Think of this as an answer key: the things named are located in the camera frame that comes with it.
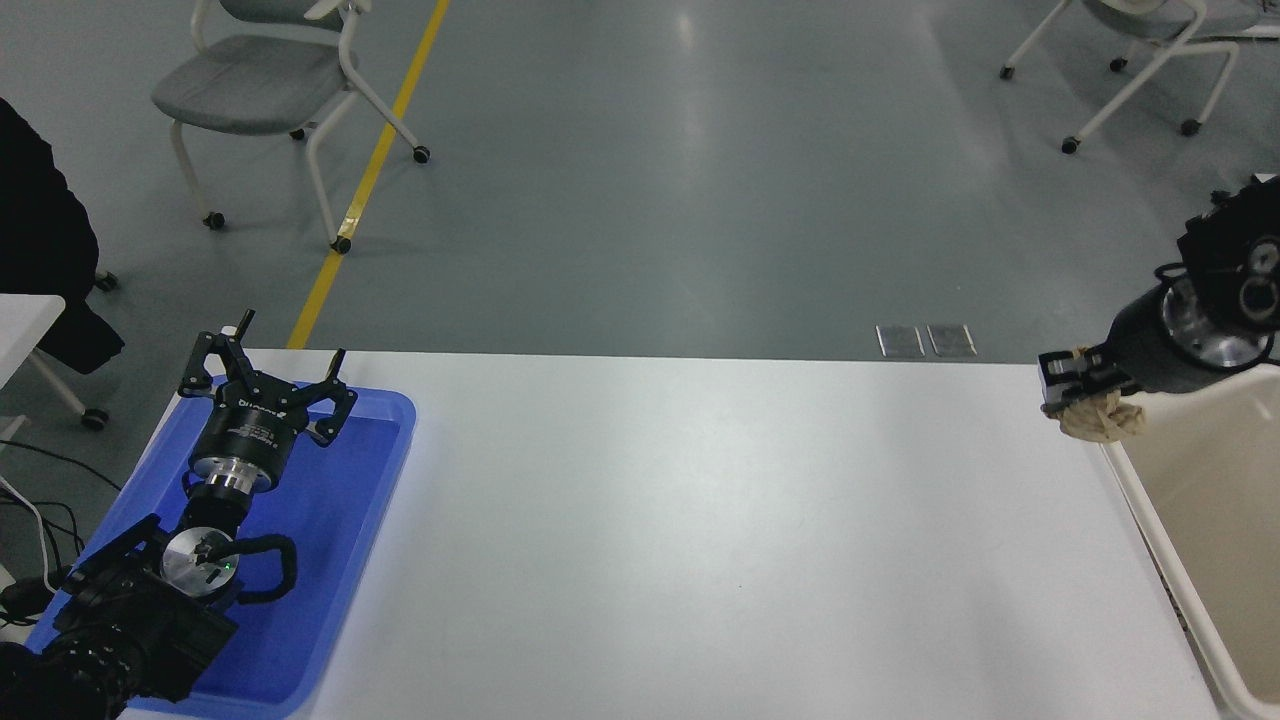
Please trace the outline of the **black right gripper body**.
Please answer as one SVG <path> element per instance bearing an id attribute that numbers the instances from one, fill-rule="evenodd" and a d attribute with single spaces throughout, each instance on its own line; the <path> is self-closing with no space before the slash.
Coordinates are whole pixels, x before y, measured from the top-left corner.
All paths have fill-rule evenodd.
<path id="1" fill-rule="evenodd" d="M 1271 334 L 1212 318 L 1190 282 L 1143 293 L 1114 319 L 1105 354 L 1144 392 L 1185 395 L 1258 366 Z"/>

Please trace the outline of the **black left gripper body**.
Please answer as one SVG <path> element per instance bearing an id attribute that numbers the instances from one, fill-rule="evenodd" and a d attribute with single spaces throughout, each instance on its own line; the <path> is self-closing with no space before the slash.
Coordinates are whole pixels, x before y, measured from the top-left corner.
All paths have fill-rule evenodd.
<path id="1" fill-rule="evenodd" d="M 294 401 L 298 386 L 276 383 L 253 395 L 238 383 L 207 393 L 212 411 L 195 445 L 195 466 L 239 460 L 256 468 L 284 468 L 307 425 Z"/>

